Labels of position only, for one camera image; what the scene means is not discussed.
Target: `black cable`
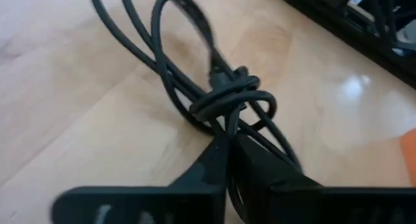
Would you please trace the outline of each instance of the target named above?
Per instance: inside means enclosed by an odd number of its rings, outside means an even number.
[[[239,133],[251,136],[288,166],[302,171],[299,160],[292,150],[292,147],[272,121],[277,110],[275,98],[268,92],[257,90],[260,85],[260,80],[255,76],[249,76],[245,67],[238,68],[235,71],[231,69],[221,54],[216,50],[211,27],[203,12],[193,0],[172,1],[188,16],[188,19],[198,29],[209,49],[211,63],[209,74],[210,81],[212,81],[211,86],[213,86],[213,90],[209,93],[206,93],[198,85],[193,83],[163,52],[161,43],[161,12],[163,6],[170,0],[156,0],[151,15],[151,34],[146,30],[140,20],[132,0],[122,1],[133,26],[154,53],[155,60],[140,50],[117,27],[101,0],[92,0],[92,3],[98,16],[110,33],[127,50],[161,76],[170,100],[186,120],[207,134],[227,134],[231,143]],[[189,110],[179,100],[176,90],[192,102]],[[267,112],[261,108],[258,101],[266,101],[268,103]],[[260,119],[253,125],[247,124],[239,117],[240,111],[245,107],[246,103],[251,106]],[[225,117],[225,129],[216,120],[220,116]],[[283,152],[258,133],[263,127],[266,127],[277,139]],[[247,222],[244,202],[239,195],[238,185],[232,175],[229,178],[228,192],[240,218]]]
[[[395,17],[395,0],[387,0],[387,23],[389,24],[390,40],[393,44],[397,41],[396,17]]]
[[[416,10],[410,10],[410,11],[405,12],[405,13],[397,14],[396,19],[402,19],[402,18],[406,18],[406,17],[410,17],[410,16],[416,16]]]
[[[370,11],[374,16],[374,24],[376,25],[376,30],[380,35],[380,38],[383,42],[390,43],[390,35],[387,34],[385,29],[385,19],[383,16],[382,9],[380,7],[379,0],[369,0],[370,2]]]

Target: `light wood surface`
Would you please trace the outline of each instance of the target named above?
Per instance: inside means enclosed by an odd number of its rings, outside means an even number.
[[[135,0],[147,26],[154,1]],[[224,56],[276,96],[274,121],[308,176],[410,185],[397,137],[416,127],[415,90],[282,0],[196,1]],[[104,2],[146,48],[120,0]],[[0,0],[0,25],[0,223],[49,223],[74,186],[168,184],[209,143],[90,0]],[[186,18],[170,5],[162,28],[167,55],[207,88],[207,51]],[[230,206],[227,222],[240,223]]]

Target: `cable bundle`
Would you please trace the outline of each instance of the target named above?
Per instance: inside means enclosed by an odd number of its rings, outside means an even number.
[[[286,164],[302,170],[292,147],[282,135],[278,127],[272,122],[277,110],[275,98],[268,92],[259,91],[259,78],[249,76],[245,67],[233,71],[227,62],[217,51],[211,27],[193,0],[156,0],[151,15],[151,33],[149,33],[139,15],[132,0],[122,0],[130,17],[131,23],[142,37],[146,45],[154,53],[155,60],[140,50],[115,24],[106,11],[101,0],[92,0],[98,16],[104,22],[111,34],[139,60],[161,76],[164,88],[169,98],[179,110],[181,115],[197,129],[210,134],[227,134],[230,142],[237,133],[252,137],[271,154],[278,157]],[[210,56],[210,83],[213,90],[209,93],[203,91],[193,83],[180,69],[165,55],[161,43],[161,12],[168,1],[174,3],[188,16],[189,20],[199,30],[209,50]],[[187,110],[179,100],[176,90],[186,96],[192,105]],[[268,110],[265,112],[258,101],[266,101]],[[241,120],[240,111],[248,103],[259,116],[259,121],[253,125]],[[217,118],[225,117],[225,129],[219,124]],[[283,152],[273,143],[262,136],[258,131],[266,127],[281,145]],[[229,176],[228,192],[231,201],[240,218],[247,223],[244,203],[239,195],[239,188],[235,184],[233,174]]]

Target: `orange object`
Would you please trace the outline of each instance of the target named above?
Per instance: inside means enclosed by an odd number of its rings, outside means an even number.
[[[410,181],[416,187],[416,129],[413,129],[400,138],[404,160],[408,167]]]

